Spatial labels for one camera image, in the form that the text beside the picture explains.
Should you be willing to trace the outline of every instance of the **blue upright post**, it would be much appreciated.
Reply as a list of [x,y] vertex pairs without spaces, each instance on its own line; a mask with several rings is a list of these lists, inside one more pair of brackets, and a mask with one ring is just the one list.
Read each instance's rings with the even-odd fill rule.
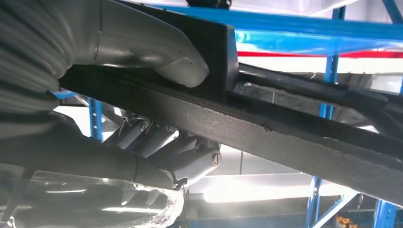
[[[402,24],[403,17],[394,0],[382,0],[393,24]],[[403,95],[403,80],[400,87],[400,96]],[[374,228],[393,228],[397,213],[397,206],[384,200],[378,200],[374,213]]]
[[[334,9],[332,14],[332,19],[343,20],[345,15],[345,6]],[[335,84],[337,82],[337,65],[339,61],[339,55],[332,55],[327,57],[326,71],[325,71],[325,82]],[[321,104],[319,115],[326,119],[332,119],[333,106],[327,104]],[[318,177],[312,177],[313,193],[308,200],[308,210],[307,210],[307,222],[306,227],[309,228],[312,220],[313,211],[315,211],[315,222],[317,222],[320,210],[320,195],[319,188],[322,180]]]
[[315,222],[317,221],[317,217],[319,215],[319,188],[322,180],[316,176],[312,177],[311,187],[312,187],[312,195],[309,196],[308,199],[308,209],[307,209],[307,221],[306,228],[310,228],[312,224],[312,215],[315,211]]
[[88,108],[91,137],[102,141],[102,104],[100,101],[89,98]]
[[397,206],[378,200],[374,214],[374,228],[393,228]]
[[382,0],[382,2],[384,3],[386,11],[388,11],[393,24],[402,24],[403,17],[399,8],[397,8],[396,2],[394,2],[394,0]]

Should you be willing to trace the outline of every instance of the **blue shelving rack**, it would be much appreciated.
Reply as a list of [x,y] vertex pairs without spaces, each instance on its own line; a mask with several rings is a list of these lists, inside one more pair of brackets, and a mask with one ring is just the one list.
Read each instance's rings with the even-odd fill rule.
[[[394,0],[382,0],[393,24],[343,21],[345,7],[333,10],[332,19],[290,17],[205,9],[159,6],[189,16],[229,24],[235,28],[237,44],[253,50],[276,53],[326,55],[325,81],[337,82],[338,55],[374,48],[403,47],[403,17]],[[333,107],[322,104],[320,116],[332,118]],[[313,177],[313,192],[308,200],[306,228],[320,228],[358,192],[344,195],[319,218],[319,191],[322,180]],[[393,228],[397,207],[379,200],[374,213],[374,228]]]
[[[53,94],[58,99],[66,99],[76,96],[76,93],[65,90],[60,92],[53,92]],[[97,138],[100,141],[103,140],[102,137],[102,104],[100,101],[89,98],[88,99],[88,108],[89,108],[89,121],[90,121],[90,130],[91,137]]]

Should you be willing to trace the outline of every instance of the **bolt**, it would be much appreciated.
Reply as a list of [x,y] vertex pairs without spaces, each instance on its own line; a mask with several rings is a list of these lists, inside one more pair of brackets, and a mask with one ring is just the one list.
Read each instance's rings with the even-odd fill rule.
[[142,124],[140,125],[140,132],[143,132],[144,130],[145,130],[145,124],[142,123]]
[[221,163],[221,154],[219,151],[214,151],[211,156],[211,162],[214,166],[219,166]]

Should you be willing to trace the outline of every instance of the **shelf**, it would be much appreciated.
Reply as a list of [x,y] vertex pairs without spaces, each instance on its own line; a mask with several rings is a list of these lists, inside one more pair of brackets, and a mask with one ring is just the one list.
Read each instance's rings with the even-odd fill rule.
[[198,7],[163,7],[233,25],[238,51],[334,55],[403,47],[403,25],[279,16]]

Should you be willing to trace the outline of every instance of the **red stripe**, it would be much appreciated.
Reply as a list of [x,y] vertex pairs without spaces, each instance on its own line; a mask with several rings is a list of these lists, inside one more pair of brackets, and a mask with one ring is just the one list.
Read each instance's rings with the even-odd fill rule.
[[[325,57],[321,55],[300,55],[300,54],[284,54],[284,53],[265,53],[239,51],[239,57]],[[340,57],[345,58],[403,58],[403,52],[395,51],[361,51],[354,53],[341,54]]]

